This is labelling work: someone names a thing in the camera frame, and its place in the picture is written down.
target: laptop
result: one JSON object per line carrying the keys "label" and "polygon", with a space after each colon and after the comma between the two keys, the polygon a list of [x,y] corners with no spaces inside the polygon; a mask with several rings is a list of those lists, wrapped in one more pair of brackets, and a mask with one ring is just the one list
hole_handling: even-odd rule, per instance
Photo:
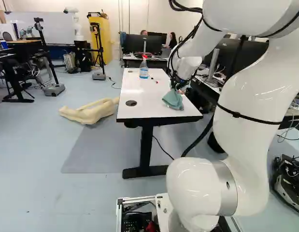
{"label": "laptop", "polygon": [[170,48],[163,48],[162,49],[161,58],[169,58],[170,53],[171,53],[171,49]]}

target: whiteboard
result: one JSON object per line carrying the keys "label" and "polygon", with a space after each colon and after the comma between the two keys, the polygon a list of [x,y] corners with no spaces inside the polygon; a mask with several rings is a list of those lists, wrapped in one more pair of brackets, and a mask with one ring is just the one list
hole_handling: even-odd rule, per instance
{"label": "whiteboard", "polygon": [[5,13],[7,23],[16,23],[18,35],[20,30],[32,26],[35,37],[39,37],[39,32],[34,28],[34,18],[42,18],[43,35],[48,44],[74,44],[75,32],[73,14],[63,12],[10,12]]}

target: beige mannequin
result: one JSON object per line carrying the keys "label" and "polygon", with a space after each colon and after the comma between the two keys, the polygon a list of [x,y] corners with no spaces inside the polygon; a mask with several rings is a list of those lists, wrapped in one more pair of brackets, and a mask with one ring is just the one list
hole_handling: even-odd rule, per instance
{"label": "beige mannequin", "polygon": [[61,116],[82,124],[94,124],[102,117],[112,115],[115,112],[115,105],[119,103],[119,97],[110,99],[104,98],[84,105],[76,110],[63,106],[59,109]]}

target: white wall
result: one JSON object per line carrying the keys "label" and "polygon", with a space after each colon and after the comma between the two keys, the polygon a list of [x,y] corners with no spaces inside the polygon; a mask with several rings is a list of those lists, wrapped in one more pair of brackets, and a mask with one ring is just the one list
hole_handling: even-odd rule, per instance
{"label": "white wall", "polygon": [[[8,10],[11,11],[62,12],[67,6],[76,7],[80,11],[78,15],[83,27],[82,33],[88,41],[91,37],[86,15],[89,11],[103,9],[110,20],[114,58],[118,57],[120,30],[128,33],[130,29],[131,34],[139,34],[142,29],[163,33],[174,31],[178,38],[185,37],[200,19],[198,13],[173,11],[167,0],[5,0],[5,2]],[[178,2],[189,7],[202,7],[202,0],[179,0]]]}

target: gray floor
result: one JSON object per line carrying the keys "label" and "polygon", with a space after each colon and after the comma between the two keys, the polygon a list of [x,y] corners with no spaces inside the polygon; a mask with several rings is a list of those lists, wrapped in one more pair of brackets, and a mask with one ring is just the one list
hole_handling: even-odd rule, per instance
{"label": "gray floor", "polygon": [[[0,232],[113,232],[116,198],[166,191],[164,177],[123,180],[121,173],[60,172],[84,126],[60,117],[58,109],[116,97],[120,90],[111,88],[110,81],[91,80],[89,73],[59,72],[67,89],[58,97],[30,89],[36,97],[34,103],[0,103]],[[120,84],[123,69],[118,61],[108,65],[106,72]],[[165,149],[178,157],[206,120],[187,127],[160,127],[154,133]],[[109,146],[120,143],[105,142]],[[152,164],[170,163],[153,144],[157,152]]]}

